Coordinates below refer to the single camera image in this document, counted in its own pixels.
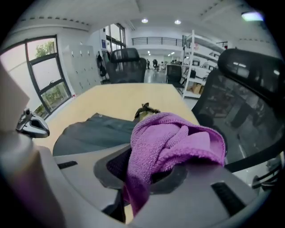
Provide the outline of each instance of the gray cloth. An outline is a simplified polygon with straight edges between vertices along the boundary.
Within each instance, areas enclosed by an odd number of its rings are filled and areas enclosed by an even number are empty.
[[[136,122],[95,114],[65,128],[53,147],[53,156],[99,151],[130,143]]]

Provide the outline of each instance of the chair headrest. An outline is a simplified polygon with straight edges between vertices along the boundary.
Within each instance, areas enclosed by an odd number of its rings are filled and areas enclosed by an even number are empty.
[[[125,48],[120,50],[115,50],[111,54],[111,63],[119,63],[119,62],[133,62],[139,61],[140,57],[137,49],[135,48]]]
[[[285,65],[281,59],[243,51],[225,50],[218,60],[219,70],[270,101],[285,96]]]

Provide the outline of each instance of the black slot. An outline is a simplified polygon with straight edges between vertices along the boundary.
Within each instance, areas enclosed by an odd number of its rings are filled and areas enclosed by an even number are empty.
[[[64,163],[57,164],[57,166],[59,167],[59,169],[65,169],[71,166],[75,166],[77,164],[78,163],[76,161],[70,161],[70,162],[64,162]]]
[[[225,183],[215,183],[212,184],[211,187],[222,201],[230,216],[233,216],[245,207],[244,203],[241,202],[236,194]]]

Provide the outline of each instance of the metal shelving rack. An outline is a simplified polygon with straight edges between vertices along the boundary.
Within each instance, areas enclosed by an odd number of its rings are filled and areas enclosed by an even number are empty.
[[[214,56],[206,55],[206,54],[200,52],[199,50],[195,50],[194,45],[191,45],[191,48],[187,48],[186,47],[187,41],[190,41],[190,43],[192,43],[192,44],[197,43],[203,47],[209,48],[209,49],[216,51],[216,52],[219,52],[219,53],[222,53],[225,50],[225,48],[219,46],[218,44],[216,44],[216,43],[214,43],[214,42],[212,42],[212,41],[210,41],[204,37],[200,37],[200,36],[195,35],[194,30],[192,30],[192,34],[190,34],[189,36],[187,36],[185,38],[184,48],[183,48],[183,60],[184,60],[185,54],[189,53],[190,54],[190,61],[189,61],[189,65],[184,65],[183,64],[184,61],[182,60],[182,69],[183,69],[183,67],[189,67],[189,71],[188,71],[188,75],[187,75],[187,81],[186,81],[186,84],[185,84],[185,87],[183,90],[182,98],[184,98],[184,97],[199,98],[201,96],[200,94],[194,94],[191,91],[187,91],[187,86],[188,86],[188,83],[190,81],[191,82],[197,82],[197,83],[200,83],[202,85],[205,85],[205,83],[206,83],[206,81],[203,81],[202,79],[199,79],[199,78],[190,78],[191,70],[197,68],[197,66],[192,65],[193,58],[196,56],[196,57],[204,58],[207,61],[212,61],[214,63],[218,62],[218,58],[216,58]]]

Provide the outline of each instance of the white ceiling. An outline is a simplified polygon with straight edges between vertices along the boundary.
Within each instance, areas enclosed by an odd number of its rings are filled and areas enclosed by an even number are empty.
[[[38,0],[20,18],[57,18],[84,23],[92,29],[130,20],[134,27],[163,26],[221,40],[270,41],[260,23],[245,22],[241,13],[250,10],[242,0]],[[147,17],[149,22],[142,24]],[[180,19],[181,25],[174,20]]]

